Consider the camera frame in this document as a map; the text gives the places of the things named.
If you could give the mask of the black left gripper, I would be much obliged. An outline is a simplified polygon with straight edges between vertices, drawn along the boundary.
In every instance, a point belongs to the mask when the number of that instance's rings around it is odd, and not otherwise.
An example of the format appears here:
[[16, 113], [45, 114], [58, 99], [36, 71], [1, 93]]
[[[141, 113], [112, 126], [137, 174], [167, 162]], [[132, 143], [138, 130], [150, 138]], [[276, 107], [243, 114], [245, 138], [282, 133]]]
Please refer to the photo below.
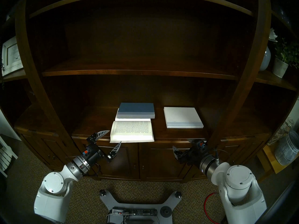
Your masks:
[[122, 143], [121, 141], [109, 152], [108, 155], [96, 145], [96, 142], [109, 132], [110, 130], [96, 132], [87, 138], [89, 145], [87, 145], [86, 150], [82, 153], [82, 158], [88, 163], [88, 165], [95, 165], [95, 163], [101, 158], [106, 158], [107, 162], [110, 163], [116, 157]]

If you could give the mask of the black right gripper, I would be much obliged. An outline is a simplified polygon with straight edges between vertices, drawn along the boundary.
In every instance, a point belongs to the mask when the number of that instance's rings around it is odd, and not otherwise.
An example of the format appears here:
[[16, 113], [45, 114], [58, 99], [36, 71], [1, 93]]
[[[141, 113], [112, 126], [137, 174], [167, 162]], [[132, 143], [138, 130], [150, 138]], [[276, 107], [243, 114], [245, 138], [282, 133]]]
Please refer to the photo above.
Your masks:
[[188, 151], [180, 151], [173, 146], [173, 153], [177, 160], [187, 160], [188, 166], [200, 166], [201, 161], [210, 155], [205, 141], [200, 139], [187, 139], [192, 147]]

